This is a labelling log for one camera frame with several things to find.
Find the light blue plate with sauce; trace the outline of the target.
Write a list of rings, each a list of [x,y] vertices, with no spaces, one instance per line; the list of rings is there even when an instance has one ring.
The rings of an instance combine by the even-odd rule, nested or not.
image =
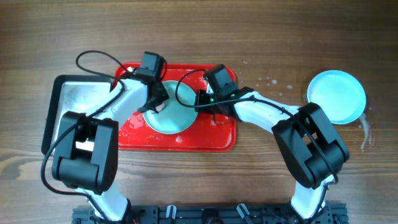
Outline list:
[[[177,134],[189,128],[197,118],[198,113],[194,108],[181,105],[175,98],[175,89],[178,81],[168,80],[163,82],[169,95],[165,108],[159,113],[147,111],[143,113],[145,122],[150,128],[162,134]]]

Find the light blue plate top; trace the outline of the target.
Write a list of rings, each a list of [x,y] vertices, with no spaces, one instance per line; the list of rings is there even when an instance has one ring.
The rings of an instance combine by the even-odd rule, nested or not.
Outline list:
[[[307,88],[310,103],[363,103],[366,94],[360,82],[341,70],[327,70],[315,76]]]

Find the pink sponge with green scourer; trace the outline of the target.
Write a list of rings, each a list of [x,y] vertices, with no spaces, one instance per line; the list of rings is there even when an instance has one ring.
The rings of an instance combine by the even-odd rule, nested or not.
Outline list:
[[[161,103],[160,105],[155,107],[155,112],[159,113],[160,111],[162,111],[165,108],[165,103]]]

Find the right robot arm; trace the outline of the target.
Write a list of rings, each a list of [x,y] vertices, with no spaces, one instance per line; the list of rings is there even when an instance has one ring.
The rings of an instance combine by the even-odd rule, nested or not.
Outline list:
[[[338,183],[337,174],[349,159],[349,150],[321,107],[284,105],[252,88],[238,88],[223,64],[204,71],[203,78],[208,86],[198,93],[196,111],[222,114],[273,134],[296,181],[290,206],[304,222],[318,218],[329,187]]]

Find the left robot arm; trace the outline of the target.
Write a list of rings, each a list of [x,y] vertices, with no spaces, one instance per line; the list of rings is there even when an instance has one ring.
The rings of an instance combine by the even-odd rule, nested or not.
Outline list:
[[[167,62],[145,52],[141,64],[115,78],[103,103],[87,112],[67,111],[58,137],[45,155],[43,184],[56,194],[86,198],[90,207],[73,211],[73,223],[139,223],[131,202],[114,179],[118,169],[118,132],[135,112],[158,113],[169,96],[162,80]]]

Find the red plastic tray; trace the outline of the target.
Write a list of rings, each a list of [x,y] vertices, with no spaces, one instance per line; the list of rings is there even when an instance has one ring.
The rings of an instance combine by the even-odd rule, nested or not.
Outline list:
[[[216,65],[170,63],[164,81],[175,80],[191,70],[208,70]],[[206,90],[200,72],[184,78],[183,83],[193,89]],[[236,120],[220,114],[199,113],[193,124],[177,134],[161,134],[150,128],[142,113],[134,112],[119,130],[119,150],[124,151],[191,151],[225,152],[236,142]]]

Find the black tray with soapy water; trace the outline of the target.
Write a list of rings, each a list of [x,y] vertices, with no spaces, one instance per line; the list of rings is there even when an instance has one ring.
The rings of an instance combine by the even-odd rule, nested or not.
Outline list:
[[[60,75],[53,83],[41,151],[46,154],[58,136],[61,117],[67,111],[84,113],[100,104],[111,91],[109,78],[91,75]]]

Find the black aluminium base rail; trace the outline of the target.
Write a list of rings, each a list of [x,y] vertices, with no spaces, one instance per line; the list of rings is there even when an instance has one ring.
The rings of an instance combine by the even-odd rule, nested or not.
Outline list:
[[[133,206],[131,223],[325,223],[348,224],[344,203],[326,203],[315,218],[304,220],[288,203],[245,205],[234,207],[168,207]]]

